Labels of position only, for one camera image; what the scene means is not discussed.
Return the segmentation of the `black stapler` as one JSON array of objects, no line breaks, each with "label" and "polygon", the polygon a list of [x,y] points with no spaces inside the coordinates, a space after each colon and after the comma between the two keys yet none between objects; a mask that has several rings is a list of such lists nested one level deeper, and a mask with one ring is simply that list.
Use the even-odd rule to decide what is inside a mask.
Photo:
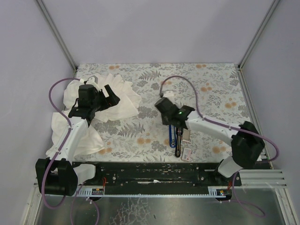
[{"label": "black stapler", "polygon": [[182,140],[182,128],[176,128],[176,147],[175,147],[175,156],[180,157],[181,154],[181,140]]}]

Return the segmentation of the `red white staple box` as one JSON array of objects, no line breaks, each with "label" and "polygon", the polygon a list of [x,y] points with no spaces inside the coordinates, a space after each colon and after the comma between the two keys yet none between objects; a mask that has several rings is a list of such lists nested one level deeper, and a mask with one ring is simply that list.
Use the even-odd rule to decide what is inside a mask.
[{"label": "red white staple box", "polygon": [[183,153],[182,153],[182,158],[181,158],[181,159],[182,159],[183,161],[189,162],[189,161],[190,161],[190,158],[191,158],[191,153],[192,153],[191,149],[189,149],[189,148],[184,148]]}]

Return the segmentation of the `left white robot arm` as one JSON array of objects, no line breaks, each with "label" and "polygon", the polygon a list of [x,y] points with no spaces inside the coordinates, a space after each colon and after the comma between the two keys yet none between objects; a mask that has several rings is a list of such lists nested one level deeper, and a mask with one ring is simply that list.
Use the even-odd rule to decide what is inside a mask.
[{"label": "left white robot arm", "polygon": [[98,90],[92,84],[79,86],[78,98],[69,114],[67,126],[54,150],[35,165],[38,186],[43,195],[73,196],[77,186],[94,178],[96,167],[81,164],[73,167],[72,161],[80,140],[95,117],[96,112],[116,106],[120,98],[110,85]]}]

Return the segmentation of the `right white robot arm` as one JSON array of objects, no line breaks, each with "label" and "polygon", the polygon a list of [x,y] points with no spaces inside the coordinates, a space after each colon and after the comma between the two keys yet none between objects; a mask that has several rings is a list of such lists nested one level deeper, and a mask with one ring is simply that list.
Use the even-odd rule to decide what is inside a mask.
[{"label": "right white robot arm", "polygon": [[178,108],[166,97],[159,99],[155,107],[161,113],[164,125],[202,132],[231,147],[231,155],[217,167],[217,173],[225,178],[230,178],[241,169],[253,168],[265,148],[263,139],[251,122],[246,121],[241,125],[224,124],[220,120],[200,116],[192,107],[184,105]]}]

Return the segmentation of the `metal staple strip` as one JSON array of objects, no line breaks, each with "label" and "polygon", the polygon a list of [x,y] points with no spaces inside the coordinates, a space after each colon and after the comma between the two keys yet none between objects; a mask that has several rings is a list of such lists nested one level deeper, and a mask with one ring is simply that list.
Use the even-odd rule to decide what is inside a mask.
[{"label": "metal staple strip", "polygon": [[190,142],[190,130],[186,130],[186,129],[183,130],[182,141],[186,143]]}]

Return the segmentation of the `blue stapler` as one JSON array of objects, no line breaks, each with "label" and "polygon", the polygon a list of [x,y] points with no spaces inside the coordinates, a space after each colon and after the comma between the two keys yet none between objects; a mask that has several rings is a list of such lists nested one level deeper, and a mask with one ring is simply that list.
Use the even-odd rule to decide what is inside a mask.
[{"label": "blue stapler", "polygon": [[175,148],[177,146],[177,132],[176,127],[169,125],[169,146]]}]

